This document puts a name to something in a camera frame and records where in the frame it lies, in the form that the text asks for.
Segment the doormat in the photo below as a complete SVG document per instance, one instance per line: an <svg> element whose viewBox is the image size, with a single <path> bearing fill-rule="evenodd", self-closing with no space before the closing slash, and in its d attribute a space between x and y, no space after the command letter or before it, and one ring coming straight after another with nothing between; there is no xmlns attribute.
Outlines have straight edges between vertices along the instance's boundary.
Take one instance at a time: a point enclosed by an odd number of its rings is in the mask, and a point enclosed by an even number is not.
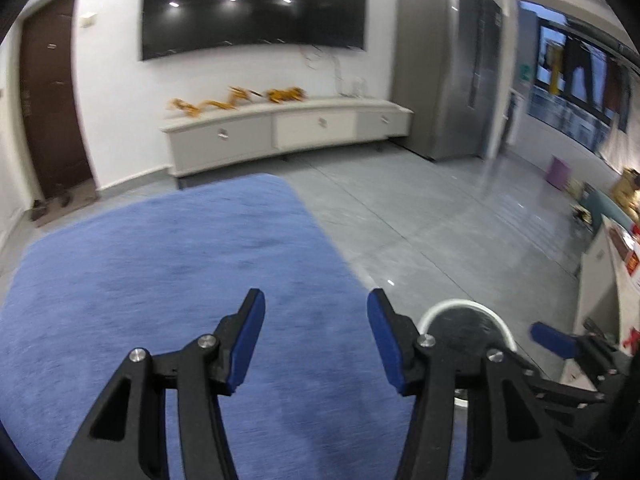
<svg viewBox="0 0 640 480"><path fill-rule="evenodd" d="M62 207L60 199L58 198L49 199L47 201L46 215L38 218L33 225L42 227L49 222L62 218L64 215L82 209L98 200L98 192L95 190L95 182L93 180L86 180L82 184L71 188L69 194L71 195L71 202L67 204L66 207Z"/></svg>

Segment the stainless steel refrigerator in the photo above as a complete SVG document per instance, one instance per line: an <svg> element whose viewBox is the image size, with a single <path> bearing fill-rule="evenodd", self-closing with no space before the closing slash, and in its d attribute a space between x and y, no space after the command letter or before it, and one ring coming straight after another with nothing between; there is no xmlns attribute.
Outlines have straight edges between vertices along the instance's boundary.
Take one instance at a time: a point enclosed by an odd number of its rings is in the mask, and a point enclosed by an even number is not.
<svg viewBox="0 0 640 480"><path fill-rule="evenodd" d="M501 23L493 0L398 0L392 100L414 112L399 144L432 160L484 155Z"/></svg>

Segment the orange dragon figurine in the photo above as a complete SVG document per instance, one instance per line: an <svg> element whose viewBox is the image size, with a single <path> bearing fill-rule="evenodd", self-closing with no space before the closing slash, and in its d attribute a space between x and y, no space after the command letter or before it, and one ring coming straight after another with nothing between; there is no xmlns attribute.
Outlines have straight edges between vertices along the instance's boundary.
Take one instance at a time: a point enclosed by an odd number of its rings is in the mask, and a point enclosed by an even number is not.
<svg viewBox="0 0 640 480"><path fill-rule="evenodd" d="M261 94L258 94L258 92L254 92L253 90L247 90L246 88L240 88L239 86L230 86L229 99L227 99L226 101L235 108L239 100L251 102L252 94L257 95L258 97L262 97Z"/></svg>
<svg viewBox="0 0 640 480"><path fill-rule="evenodd" d="M182 99L171 99L167 108L169 110L172 108L178 108L178 110L182 110L189 117L197 117L200 115L200 109L197 106L194 106L187 101L183 101Z"/></svg>
<svg viewBox="0 0 640 480"><path fill-rule="evenodd" d="M217 108L222 108L223 110L235 110L236 107L233 105L230 105L228 103L221 103L220 101L203 101L200 104L198 104L198 108L200 109L200 111L202 111L202 109L205 106L215 106Z"/></svg>
<svg viewBox="0 0 640 480"><path fill-rule="evenodd" d="M286 90L271 89L265 92L265 97L272 103L281 103L283 101L302 101L306 98L305 91L302 88L293 86Z"/></svg>
<svg viewBox="0 0 640 480"><path fill-rule="evenodd" d="M238 101L244 100L251 102L252 95L257 95L258 97L266 97L272 103L281 103L284 101L302 101L306 98L305 91L302 88L298 88L297 86L287 88L286 90L267 90L264 95L258 94L258 92L254 92L253 90L240 88L239 86L231 86L229 87L229 98L226 103L206 100L202 101L200 104L198 104L198 106L194 106L186 101L183 101L182 99L171 99L171 101L169 101L168 108L178 108L178 110L182 110L189 117L197 117L200 115L202 109L205 106L215 106L222 110L235 110Z"/></svg>

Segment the metal screw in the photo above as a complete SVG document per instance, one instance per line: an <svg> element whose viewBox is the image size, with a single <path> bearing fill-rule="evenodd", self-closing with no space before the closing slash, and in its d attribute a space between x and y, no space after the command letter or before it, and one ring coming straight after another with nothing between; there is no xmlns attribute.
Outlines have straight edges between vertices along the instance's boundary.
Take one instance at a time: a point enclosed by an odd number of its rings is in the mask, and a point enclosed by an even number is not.
<svg viewBox="0 0 640 480"><path fill-rule="evenodd" d="M135 363L139 363L146 357L146 350L144 348L134 348L129 352L129 359Z"/></svg>
<svg viewBox="0 0 640 480"><path fill-rule="evenodd" d="M491 348L486 353L486 356L492 363L501 363L502 361L504 361L504 353L501 350L497 350L495 348Z"/></svg>
<svg viewBox="0 0 640 480"><path fill-rule="evenodd" d="M436 344L436 338L431 334L420 334L418 336L418 345L423 348L431 348Z"/></svg>
<svg viewBox="0 0 640 480"><path fill-rule="evenodd" d="M216 344L216 338L211 334L201 335L198 338L198 346L200 348L211 348Z"/></svg>

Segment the cabinet drawer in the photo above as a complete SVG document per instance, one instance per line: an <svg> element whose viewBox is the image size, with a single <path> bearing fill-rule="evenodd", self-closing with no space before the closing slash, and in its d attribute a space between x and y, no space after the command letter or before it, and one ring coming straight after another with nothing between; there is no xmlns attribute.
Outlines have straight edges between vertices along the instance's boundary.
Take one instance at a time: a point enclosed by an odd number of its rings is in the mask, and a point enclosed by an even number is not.
<svg viewBox="0 0 640 480"><path fill-rule="evenodd" d="M367 110L358 112L358 139L386 139L391 131L393 111L380 112Z"/></svg>
<svg viewBox="0 0 640 480"><path fill-rule="evenodd" d="M202 170L217 162L273 149L271 117L207 124L169 134L175 171Z"/></svg>
<svg viewBox="0 0 640 480"><path fill-rule="evenodd" d="M398 110L389 114L389 137L405 137L409 135L409 126L413 114L408 110Z"/></svg>
<svg viewBox="0 0 640 480"><path fill-rule="evenodd" d="M275 143L281 150L323 146L355 139L355 111L311 110L279 114L275 118Z"/></svg>

